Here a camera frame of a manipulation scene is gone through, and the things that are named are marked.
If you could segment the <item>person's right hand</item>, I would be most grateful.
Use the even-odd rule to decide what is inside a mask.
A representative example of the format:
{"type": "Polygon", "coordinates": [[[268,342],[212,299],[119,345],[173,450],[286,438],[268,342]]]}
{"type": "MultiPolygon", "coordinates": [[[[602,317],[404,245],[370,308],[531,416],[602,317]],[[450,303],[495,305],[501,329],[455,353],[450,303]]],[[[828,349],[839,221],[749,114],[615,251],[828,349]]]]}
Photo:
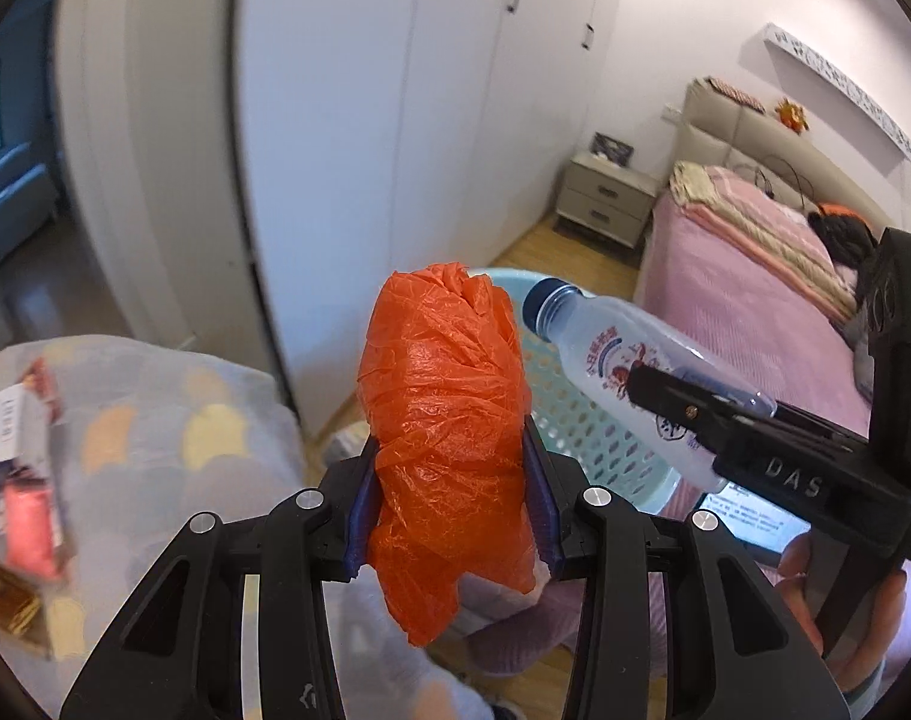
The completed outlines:
{"type": "MultiPolygon", "coordinates": [[[[781,554],[778,572],[781,580],[776,585],[776,592],[781,595],[787,608],[791,611],[802,630],[807,634],[814,649],[823,653],[823,637],[820,634],[814,616],[805,601],[805,579],[810,562],[810,538],[799,535],[781,554]]],[[[880,667],[897,637],[901,618],[906,605],[906,572],[898,569],[889,575],[877,589],[876,601],[872,608],[869,628],[865,631],[859,645],[848,660],[837,661],[831,665],[833,678],[843,692],[851,692],[871,678],[872,673],[880,667]]]]}

